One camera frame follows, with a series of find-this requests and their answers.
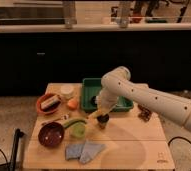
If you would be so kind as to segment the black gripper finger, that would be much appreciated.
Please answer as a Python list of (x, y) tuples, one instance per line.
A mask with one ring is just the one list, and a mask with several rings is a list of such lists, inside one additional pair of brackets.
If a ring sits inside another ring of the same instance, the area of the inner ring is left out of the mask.
[(97, 118), (97, 121), (98, 121), (98, 125), (101, 129), (104, 129), (107, 125), (107, 122), (109, 121), (109, 115), (106, 114), (104, 116), (99, 116)]

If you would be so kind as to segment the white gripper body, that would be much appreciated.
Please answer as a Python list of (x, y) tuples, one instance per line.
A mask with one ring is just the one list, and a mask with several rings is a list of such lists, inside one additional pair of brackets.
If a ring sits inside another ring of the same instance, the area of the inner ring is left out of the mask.
[(110, 92), (106, 88), (102, 88), (99, 92), (97, 100), (97, 115), (105, 115), (111, 112), (118, 102), (119, 96)]

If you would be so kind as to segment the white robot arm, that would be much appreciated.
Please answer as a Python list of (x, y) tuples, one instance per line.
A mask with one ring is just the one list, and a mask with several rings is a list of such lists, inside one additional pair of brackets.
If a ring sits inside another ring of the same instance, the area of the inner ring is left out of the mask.
[(98, 115), (109, 113), (116, 106), (118, 98), (124, 97), (191, 132), (191, 99), (142, 87), (131, 82), (130, 78), (130, 70), (124, 66), (102, 76), (102, 89), (97, 96)]

